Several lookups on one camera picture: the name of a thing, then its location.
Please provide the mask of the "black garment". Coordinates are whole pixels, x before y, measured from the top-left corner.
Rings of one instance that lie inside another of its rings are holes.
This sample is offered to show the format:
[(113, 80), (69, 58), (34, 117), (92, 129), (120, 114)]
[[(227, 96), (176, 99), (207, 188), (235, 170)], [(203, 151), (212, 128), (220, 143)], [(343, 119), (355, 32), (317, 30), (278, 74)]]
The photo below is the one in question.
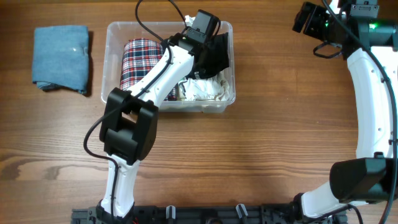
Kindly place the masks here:
[(229, 33), (217, 35), (209, 41), (192, 69), (194, 79), (208, 79), (229, 67), (228, 55)]

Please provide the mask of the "white t-shirt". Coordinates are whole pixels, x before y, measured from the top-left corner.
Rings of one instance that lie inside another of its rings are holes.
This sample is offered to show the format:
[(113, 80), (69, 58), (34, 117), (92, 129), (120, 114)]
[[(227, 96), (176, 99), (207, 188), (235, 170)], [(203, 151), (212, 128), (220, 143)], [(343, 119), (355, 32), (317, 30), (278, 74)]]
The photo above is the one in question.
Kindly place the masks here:
[(230, 90), (224, 72), (208, 79), (184, 78), (178, 82), (182, 101), (226, 101), (230, 98)]

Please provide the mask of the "plaid shirt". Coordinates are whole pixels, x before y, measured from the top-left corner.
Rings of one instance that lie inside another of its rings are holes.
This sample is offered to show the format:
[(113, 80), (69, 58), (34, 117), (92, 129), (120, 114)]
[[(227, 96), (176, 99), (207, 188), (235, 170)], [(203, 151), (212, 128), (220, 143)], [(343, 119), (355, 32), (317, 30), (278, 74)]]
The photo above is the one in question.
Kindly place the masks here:
[(124, 45), (119, 88), (127, 91), (141, 81), (159, 62), (165, 50), (160, 43), (145, 38)]

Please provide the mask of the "blue denim cloth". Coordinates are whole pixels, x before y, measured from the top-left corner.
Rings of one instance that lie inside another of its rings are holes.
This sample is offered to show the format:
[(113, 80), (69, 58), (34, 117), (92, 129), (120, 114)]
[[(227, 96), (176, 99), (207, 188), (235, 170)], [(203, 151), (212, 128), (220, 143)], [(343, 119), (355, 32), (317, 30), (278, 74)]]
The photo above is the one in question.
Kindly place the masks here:
[(43, 91), (87, 93), (89, 33), (86, 26), (38, 27), (34, 31), (32, 83)]

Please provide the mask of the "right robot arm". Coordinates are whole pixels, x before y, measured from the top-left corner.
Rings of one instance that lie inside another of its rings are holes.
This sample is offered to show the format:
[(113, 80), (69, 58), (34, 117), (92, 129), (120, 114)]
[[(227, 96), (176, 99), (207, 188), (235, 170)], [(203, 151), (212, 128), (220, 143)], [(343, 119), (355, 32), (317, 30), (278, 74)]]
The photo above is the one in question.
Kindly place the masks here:
[(297, 219), (317, 222), (346, 209), (397, 199), (397, 22), (381, 19), (376, 1), (303, 3), (293, 30), (338, 49), (354, 85), (356, 157), (332, 165), (328, 181), (299, 194)]

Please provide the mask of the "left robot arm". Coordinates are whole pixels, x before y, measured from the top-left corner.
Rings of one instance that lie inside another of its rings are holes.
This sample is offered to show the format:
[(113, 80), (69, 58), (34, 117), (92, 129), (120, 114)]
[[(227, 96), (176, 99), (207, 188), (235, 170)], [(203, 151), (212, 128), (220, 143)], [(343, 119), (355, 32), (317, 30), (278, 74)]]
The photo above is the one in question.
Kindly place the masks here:
[(165, 53), (150, 72), (130, 89), (108, 95), (100, 126), (108, 162), (106, 193), (96, 206), (102, 223), (127, 223), (134, 208), (133, 187), (140, 162), (157, 134), (159, 107), (175, 85), (193, 71), (206, 43), (217, 35), (220, 19), (198, 10), (192, 25), (165, 42)]

